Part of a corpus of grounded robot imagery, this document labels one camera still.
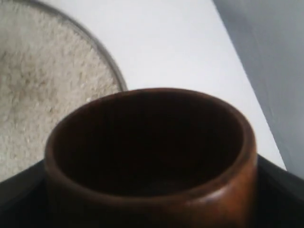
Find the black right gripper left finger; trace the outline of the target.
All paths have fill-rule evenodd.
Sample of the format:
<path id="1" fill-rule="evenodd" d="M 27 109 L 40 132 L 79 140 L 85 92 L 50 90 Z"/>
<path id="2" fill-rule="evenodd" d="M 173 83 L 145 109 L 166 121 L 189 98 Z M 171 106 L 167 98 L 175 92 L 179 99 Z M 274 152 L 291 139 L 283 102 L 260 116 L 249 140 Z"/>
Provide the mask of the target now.
<path id="1" fill-rule="evenodd" d="M 0 183 L 2 228 L 46 228 L 48 201 L 45 172 L 40 161 Z"/>

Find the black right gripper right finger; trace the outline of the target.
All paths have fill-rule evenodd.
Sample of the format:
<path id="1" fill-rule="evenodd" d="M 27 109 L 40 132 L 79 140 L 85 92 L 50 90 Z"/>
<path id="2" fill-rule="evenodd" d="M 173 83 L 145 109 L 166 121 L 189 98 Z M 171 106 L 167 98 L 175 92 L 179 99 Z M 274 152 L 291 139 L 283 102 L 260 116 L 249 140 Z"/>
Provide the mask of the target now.
<path id="1" fill-rule="evenodd" d="M 256 228 L 304 228 L 304 180 L 258 155 Z"/>

